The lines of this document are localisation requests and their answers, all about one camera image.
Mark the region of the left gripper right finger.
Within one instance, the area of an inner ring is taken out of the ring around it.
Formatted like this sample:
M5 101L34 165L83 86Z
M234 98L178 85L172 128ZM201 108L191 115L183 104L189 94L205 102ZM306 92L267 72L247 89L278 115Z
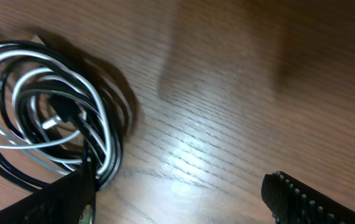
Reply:
M261 197L276 224L355 224L355 211L282 171L264 176Z

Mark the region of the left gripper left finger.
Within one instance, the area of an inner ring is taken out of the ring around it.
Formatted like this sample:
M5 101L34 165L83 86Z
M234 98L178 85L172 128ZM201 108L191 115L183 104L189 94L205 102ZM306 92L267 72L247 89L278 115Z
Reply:
M0 224L93 223L96 180L92 165L58 179L38 192L0 210Z

